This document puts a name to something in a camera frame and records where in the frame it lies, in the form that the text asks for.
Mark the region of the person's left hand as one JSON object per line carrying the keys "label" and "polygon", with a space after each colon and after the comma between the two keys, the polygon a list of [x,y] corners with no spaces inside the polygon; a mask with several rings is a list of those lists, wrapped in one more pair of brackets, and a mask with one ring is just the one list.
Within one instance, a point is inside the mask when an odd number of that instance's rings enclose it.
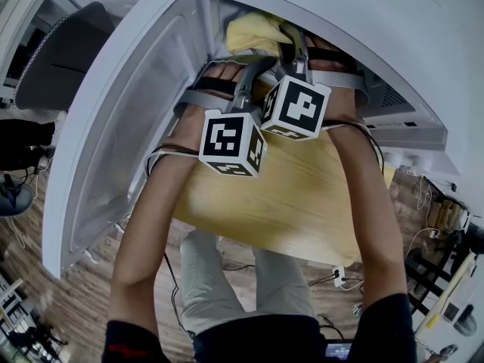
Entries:
{"label": "person's left hand", "polygon": [[220,91],[217,88],[222,87],[221,81],[233,82],[236,85],[240,81],[244,70],[244,65],[236,64],[235,62],[211,64],[203,73],[203,78],[208,79],[211,83],[204,85],[202,79],[199,79],[194,89],[231,101],[234,98],[234,89],[230,91],[223,89]]}

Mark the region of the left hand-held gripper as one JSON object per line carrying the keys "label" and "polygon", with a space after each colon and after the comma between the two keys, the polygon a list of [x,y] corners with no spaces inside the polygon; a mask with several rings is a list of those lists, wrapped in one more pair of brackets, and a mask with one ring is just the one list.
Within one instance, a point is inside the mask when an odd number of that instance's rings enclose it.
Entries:
{"label": "left hand-held gripper", "polygon": [[[253,84],[276,63],[272,56],[234,56],[205,63],[174,106],[181,117],[189,104],[205,109],[198,158],[223,175],[256,177],[267,150],[261,133],[262,109],[253,100]],[[237,82],[212,78],[206,71],[221,64],[241,66]]]}

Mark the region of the person's right hand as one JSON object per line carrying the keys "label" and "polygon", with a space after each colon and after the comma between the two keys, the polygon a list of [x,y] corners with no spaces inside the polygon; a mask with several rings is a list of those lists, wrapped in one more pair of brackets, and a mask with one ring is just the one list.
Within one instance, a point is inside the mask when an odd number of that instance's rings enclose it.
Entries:
{"label": "person's right hand", "polygon": [[330,42],[306,33],[305,43],[309,52],[310,70],[356,73],[355,60]]}

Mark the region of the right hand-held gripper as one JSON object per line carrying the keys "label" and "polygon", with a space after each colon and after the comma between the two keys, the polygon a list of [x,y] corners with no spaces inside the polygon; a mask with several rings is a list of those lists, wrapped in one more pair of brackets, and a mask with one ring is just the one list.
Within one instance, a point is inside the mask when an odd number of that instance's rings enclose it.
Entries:
{"label": "right hand-held gripper", "polygon": [[282,23],[280,30],[292,43],[279,43],[278,84],[265,96],[261,130],[292,140],[317,138],[334,88],[352,89],[357,105],[369,103],[360,69],[356,73],[310,70],[304,32],[292,23]]}

